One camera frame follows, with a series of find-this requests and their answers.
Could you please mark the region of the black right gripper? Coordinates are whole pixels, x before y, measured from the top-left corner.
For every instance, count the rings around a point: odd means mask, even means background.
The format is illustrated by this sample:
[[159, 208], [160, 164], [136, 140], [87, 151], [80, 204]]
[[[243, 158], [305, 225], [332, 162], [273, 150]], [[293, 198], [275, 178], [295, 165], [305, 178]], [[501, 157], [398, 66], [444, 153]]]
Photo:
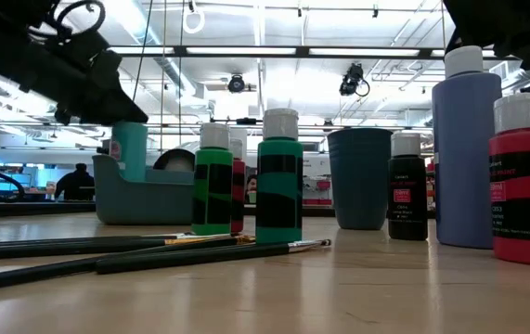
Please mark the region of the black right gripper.
[[492, 46], [499, 58], [514, 56], [530, 70], [530, 0], [445, 0], [455, 24], [448, 51]]

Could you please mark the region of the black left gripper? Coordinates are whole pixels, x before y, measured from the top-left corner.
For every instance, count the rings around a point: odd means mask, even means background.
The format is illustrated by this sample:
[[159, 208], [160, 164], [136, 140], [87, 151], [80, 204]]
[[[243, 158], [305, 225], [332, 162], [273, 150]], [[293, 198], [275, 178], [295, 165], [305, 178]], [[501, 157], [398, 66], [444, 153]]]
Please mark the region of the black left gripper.
[[20, 38], [19, 90], [57, 103], [59, 122], [113, 125], [146, 123], [148, 115], [120, 84], [122, 57], [99, 32], [68, 35], [24, 32]]

